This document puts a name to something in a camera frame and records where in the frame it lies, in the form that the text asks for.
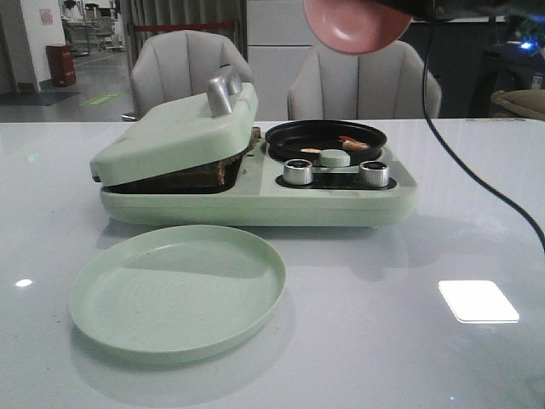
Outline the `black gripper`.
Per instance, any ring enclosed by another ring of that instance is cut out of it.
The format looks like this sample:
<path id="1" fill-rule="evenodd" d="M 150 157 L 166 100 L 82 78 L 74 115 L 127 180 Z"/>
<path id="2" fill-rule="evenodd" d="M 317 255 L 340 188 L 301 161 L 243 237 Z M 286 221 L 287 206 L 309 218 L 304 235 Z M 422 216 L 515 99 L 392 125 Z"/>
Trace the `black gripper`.
<path id="1" fill-rule="evenodd" d="M 543 0 L 391 0 L 381 3 L 418 20 L 454 20 L 495 15 L 544 21 Z"/>

